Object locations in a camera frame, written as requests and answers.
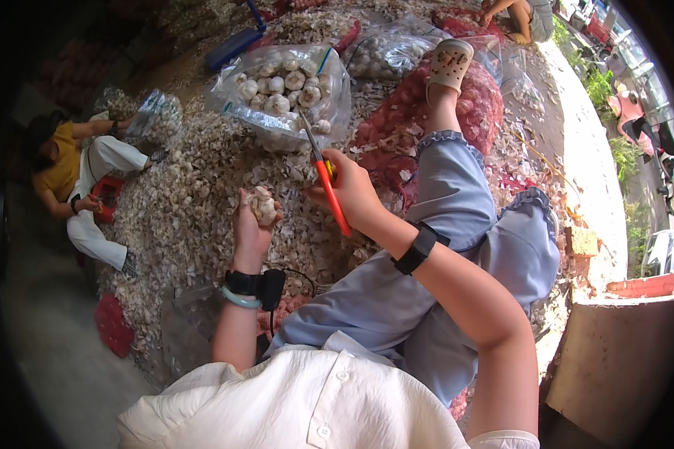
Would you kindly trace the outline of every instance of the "blue tool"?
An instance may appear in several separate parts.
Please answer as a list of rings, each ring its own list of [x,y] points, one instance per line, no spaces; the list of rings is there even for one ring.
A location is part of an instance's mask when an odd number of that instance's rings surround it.
[[[215,71],[219,70],[223,65],[229,62],[230,59],[244,52],[250,45],[262,38],[262,34],[264,34],[264,31],[267,29],[267,25],[262,22],[262,18],[259,16],[257,7],[255,7],[252,0],[247,0],[247,4],[257,21],[257,30],[245,28],[239,33],[228,37],[227,40],[221,42],[214,49],[211,49],[205,56],[205,64],[210,69]]]

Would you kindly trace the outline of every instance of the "ruffled trim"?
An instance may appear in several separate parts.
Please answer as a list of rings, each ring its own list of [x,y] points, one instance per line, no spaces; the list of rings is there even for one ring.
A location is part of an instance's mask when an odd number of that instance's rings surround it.
[[[454,131],[452,129],[443,129],[442,131],[434,131],[428,136],[424,136],[420,143],[417,145],[417,158],[422,155],[422,150],[429,145],[432,145],[435,142],[440,142],[442,140],[454,140],[458,144],[462,144],[471,153],[472,156],[476,159],[479,167],[485,168],[485,157],[482,156],[482,153],[479,152],[477,148],[474,148],[469,144],[469,142],[464,139],[464,136],[459,131]]]
[[[552,220],[552,209],[549,206],[549,197],[546,193],[542,192],[537,187],[531,186],[524,192],[517,193],[514,197],[514,200],[510,202],[506,207],[500,212],[500,219],[506,211],[513,211],[519,208],[522,204],[526,202],[538,202],[539,207],[544,212],[544,218],[547,222],[547,231],[549,233],[549,239],[556,244],[556,234],[555,228],[556,224]]]

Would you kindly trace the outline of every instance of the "white pants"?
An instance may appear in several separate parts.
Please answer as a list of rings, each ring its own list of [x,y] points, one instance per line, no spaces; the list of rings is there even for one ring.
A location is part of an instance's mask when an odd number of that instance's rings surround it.
[[[70,201],[78,193],[80,198],[85,198],[92,186],[113,169],[142,169],[145,162],[147,156],[132,145],[111,136],[97,137],[90,147],[82,151],[80,179],[75,183],[67,200]],[[80,211],[76,216],[70,217],[67,220],[67,236],[81,253],[112,265],[118,271],[122,270],[127,247],[105,238],[95,224],[92,211]]]

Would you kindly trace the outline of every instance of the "white shirt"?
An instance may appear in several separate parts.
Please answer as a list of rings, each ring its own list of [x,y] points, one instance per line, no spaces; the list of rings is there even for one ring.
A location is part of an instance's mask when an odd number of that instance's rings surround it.
[[[201,366],[121,414],[119,447],[539,448],[517,430],[467,444],[427,387],[374,357],[340,332],[323,350],[285,346],[242,373],[224,362]]]

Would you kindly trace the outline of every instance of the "scissors blade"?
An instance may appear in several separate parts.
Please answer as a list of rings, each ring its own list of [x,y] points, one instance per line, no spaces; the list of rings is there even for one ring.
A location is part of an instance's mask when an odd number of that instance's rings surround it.
[[[307,121],[307,117],[305,117],[305,113],[302,109],[300,109],[300,118],[302,118],[302,121],[305,123],[305,132],[307,132],[307,139],[310,141],[310,145],[312,145],[312,153],[314,154],[315,159],[318,161],[324,160],[322,158],[320,148],[317,146],[317,142],[315,141],[315,137],[312,135],[312,125],[310,125],[310,122]]]

